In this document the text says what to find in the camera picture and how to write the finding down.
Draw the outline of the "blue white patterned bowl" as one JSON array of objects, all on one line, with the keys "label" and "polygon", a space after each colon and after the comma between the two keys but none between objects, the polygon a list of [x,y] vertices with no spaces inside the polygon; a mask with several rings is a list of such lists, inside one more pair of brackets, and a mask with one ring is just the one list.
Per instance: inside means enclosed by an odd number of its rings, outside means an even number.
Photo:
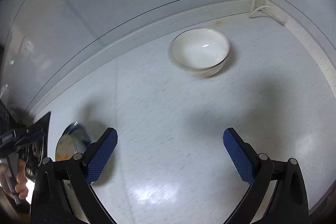
[{"label": "blue white patterned bowl", "polygon": [[72,142],[75,151],[78,153],[84,153],[93,142],[88,129],[78,121],[71,123],[64,130],[62,136]]}]

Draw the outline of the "small white gold-rim bowl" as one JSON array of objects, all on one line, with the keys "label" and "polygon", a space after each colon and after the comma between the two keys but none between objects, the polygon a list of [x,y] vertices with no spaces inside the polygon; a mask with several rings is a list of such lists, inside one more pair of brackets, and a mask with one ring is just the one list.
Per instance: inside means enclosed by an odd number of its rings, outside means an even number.
[{"label": "small white gold-rim bowl", "polygon": [[195,76],[212,77],[224,67],[231,50],[229,38],[213,28],[193,28],[176,36],[168,57],[172,64]]}]

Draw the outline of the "white flower painted bowl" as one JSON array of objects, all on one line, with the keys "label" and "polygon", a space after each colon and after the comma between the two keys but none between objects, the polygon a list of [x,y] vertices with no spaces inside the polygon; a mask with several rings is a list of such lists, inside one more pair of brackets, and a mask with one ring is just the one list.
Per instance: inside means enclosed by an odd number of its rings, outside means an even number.
[{"label": "white flower painted bowl", "polygon": [[56,145],[55,160],[69,160],[77,153],[76,139],[72,134],[65,134],[60,137]]}]

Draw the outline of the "black gas stove top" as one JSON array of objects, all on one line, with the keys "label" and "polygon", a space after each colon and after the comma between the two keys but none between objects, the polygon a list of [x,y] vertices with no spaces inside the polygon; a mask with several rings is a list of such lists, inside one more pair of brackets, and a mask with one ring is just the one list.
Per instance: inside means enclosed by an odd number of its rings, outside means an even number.
[{"label": "black gas stove top", "polygon": [[43,159],[47,157],[50,118],[51,112],[49,111],[34,124],[29,125],[27,128],[29,132],[44,130],[46,134],[42,139],[39,139],[34,143],[23,147],[19,151],[19,158],[26,162],[25,175],[33,182],[35,182],[37,179],[38,170],[42,164]]}]

